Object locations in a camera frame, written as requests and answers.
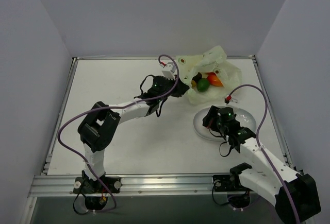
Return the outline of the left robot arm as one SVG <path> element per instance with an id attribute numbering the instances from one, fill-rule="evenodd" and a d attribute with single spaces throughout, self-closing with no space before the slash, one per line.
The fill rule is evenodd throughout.
<path id="1" fill-rule="evenodd" d="M 179 98 L 189 90 L 189 86 L 179 79 L 153 76 L 153 82 L 146 92 L 136 96 L 136 101 L 125 103 L 119 110 L 107 109 L 89 113 L 78 127 L 80 140 L 84 144 L 87 163 L 82 176 L 85 186 L 93 193 L 103 189 L 105 175 L 104 153 L 111 143 L 119 124 L 131 119 L 161 114 L 164 101 L 170 96 Z"/>

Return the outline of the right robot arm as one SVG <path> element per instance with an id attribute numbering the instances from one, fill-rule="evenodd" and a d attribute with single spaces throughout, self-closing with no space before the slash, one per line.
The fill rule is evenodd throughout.
<path id="1" fill-rule="evenodd" d="M 284 223 L 301 223 L 321 212 L 316 182 L 272 154 L 248 127 L 241 126 L 232 107 L 211 106 L 203 127 L 218 133 L 244 162 L 229 170 L 234 189 L 250 189 L 275 207 Z"/>

